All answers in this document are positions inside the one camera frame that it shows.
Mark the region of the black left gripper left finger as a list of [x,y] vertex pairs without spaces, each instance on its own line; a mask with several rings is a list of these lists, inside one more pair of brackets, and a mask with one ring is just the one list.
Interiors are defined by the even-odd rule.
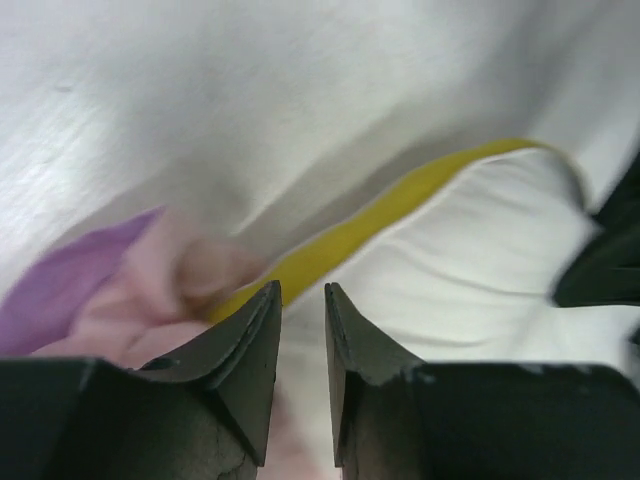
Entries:
[[140,369],[97,358],[1,363],[5,479],[253,479],[281,331],[272,281]]

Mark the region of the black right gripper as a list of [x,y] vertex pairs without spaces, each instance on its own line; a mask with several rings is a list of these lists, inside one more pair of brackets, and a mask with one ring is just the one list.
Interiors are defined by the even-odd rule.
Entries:
[[602,208],[599,230],[557,282],[560,307],[639,304],[639,159]]

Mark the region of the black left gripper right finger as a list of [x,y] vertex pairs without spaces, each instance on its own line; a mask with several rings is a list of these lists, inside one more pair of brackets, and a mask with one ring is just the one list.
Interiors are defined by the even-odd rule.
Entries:
[[426,362],[324,288],[346,479],[635,479],[639,392],[612,368]]

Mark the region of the pink pillowcase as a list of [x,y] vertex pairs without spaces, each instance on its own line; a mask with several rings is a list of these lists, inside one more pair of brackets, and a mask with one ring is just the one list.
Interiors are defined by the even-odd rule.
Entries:
[[[140,369],[228,319],[269,282],[260,260],[159,208],[89,233],[33,265],[1,305],[1,363],[97,358]],[[319,479],[274,383],[253,479]]]

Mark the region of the white pillow yellow trim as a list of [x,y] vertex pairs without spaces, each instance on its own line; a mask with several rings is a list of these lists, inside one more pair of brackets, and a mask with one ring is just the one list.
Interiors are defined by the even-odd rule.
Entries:
[[273,263],[301,350],[336,282],[427,361],[593,363],[629,373],[634,307],[561,309],[551,292],[596,232],[584,175],[557,149],[502,140],[427,163]]

